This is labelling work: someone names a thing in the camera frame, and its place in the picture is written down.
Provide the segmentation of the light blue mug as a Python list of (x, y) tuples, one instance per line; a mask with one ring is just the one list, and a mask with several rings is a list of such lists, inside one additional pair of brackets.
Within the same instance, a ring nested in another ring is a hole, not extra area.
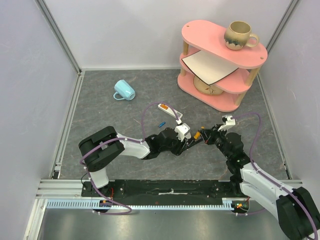
[(124, 80), (119, 80), (114, 85), (115, 93), (113, 94), (113, 98), (117, 101), (127, 100), (131, 101), (135, 98), (136, 92), (135, 90)]

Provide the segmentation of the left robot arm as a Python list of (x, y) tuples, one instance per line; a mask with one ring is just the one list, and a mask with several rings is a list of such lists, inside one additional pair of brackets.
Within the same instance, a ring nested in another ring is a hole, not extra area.
[(92, 191), (104, 197), (110, 191), (107, 165), (115, 158), (130, 156), (150, 160), (167, 151), (178, 156), (186, 149), (190, 139), (190, 127), (185, 123), (174, 129), (167, 127), (145, 140), (126, 137), (116, 132), (113, 126), (107, 126), (83, 139), (78, 147), (83, 157), (81, 162), (93, 181)]

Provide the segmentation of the orange handled screwdriver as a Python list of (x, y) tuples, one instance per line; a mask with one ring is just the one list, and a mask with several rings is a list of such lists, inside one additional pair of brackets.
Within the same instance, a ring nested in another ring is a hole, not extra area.
[(200, 135), (200, 133), (199, 133), (198, 131), (195, 133), (195, 135), (193, 136), (193, 138), (194, 138), (196, 141), (202, 139), (202, 138), (201, 138), (201, 135)]

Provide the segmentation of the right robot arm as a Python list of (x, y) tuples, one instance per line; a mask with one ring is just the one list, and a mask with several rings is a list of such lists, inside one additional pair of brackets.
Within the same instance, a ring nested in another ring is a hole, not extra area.
[(199, 132), (207, 145), (216, 146), (226, 157), (233, 196), (244, 194), (258, 202), (290, 240), (320, 238), (320, 212), (306, 188), (292, 187), (262, 170), (244, 152), (241, 135), (220, 131), (218, 126)]

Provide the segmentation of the white remote orange batteries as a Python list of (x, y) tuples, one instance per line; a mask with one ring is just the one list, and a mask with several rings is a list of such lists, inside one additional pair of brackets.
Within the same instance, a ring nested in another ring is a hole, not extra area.
[(170, 107), (168, 107), (167, 105), (163, 104), (163, 103), (159, 103), (158, 104), (158, 109), (162, 110), (163, 112), (165, 112), (166, 114), (170, 115), (173, 118), (179, 118), (181, 119), (183, 117), (183, 114), (175, 109), (171, 109)]

